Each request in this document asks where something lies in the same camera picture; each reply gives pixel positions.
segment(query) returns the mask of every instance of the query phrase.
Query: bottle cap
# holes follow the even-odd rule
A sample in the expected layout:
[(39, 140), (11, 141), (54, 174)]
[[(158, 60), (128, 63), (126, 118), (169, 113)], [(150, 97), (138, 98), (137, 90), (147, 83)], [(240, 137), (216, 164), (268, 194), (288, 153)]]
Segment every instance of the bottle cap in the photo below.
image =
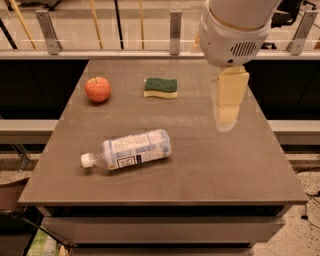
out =
[(89, 168), (94, 165), (95, 161), (91, 153), (81, 155), (81, 164), (83, 168)]

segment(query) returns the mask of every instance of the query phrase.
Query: apple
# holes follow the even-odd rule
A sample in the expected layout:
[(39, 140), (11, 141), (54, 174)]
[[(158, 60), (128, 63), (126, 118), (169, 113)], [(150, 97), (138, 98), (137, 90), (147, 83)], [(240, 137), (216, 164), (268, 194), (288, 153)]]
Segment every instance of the apple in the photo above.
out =
[(85, 92), (88, 98), (94, 102), (103, 102), (111, 94), (110, 82), (103, 77), (94, 77), (85, 84)]

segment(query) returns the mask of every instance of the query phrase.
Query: water bottle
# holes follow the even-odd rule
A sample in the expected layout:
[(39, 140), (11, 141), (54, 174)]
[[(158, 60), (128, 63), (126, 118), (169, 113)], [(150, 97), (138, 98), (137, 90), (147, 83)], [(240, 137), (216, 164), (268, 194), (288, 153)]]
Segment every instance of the water bottle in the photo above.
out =
[(99, 166), (107, 170), (115, 170), (165, 158), (170, 153), (168, 133), (163, 129), (157, 129), (106, 140), (96, 152), (83, 154), (81, 163), (84, 168)]

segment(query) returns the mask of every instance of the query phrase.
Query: sponge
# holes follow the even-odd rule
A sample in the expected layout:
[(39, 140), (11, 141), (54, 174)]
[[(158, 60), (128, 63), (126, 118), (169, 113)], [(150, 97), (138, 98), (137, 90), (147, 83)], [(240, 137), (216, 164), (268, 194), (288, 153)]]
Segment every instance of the sponge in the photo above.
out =
[(148, 78), (145, 80), (144, 97), (175, 99), (178, 97), (177, 79)]

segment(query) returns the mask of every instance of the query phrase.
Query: black wall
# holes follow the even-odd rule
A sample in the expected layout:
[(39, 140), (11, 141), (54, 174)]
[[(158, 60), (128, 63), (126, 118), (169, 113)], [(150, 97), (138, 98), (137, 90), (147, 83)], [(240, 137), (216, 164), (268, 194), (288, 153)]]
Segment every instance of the black wall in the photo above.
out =
[(87, 60), (1, 60), (0, 115), (59, 119)]
[[(59, 119), (87, 60), (1, 60), (0, 115)], [(254, 60), (249, 86), (270, 120), (320, 120), (320, 61)]]
[(320, 120), (320, 61), (247, 63), (249, 86), (269, 120)]

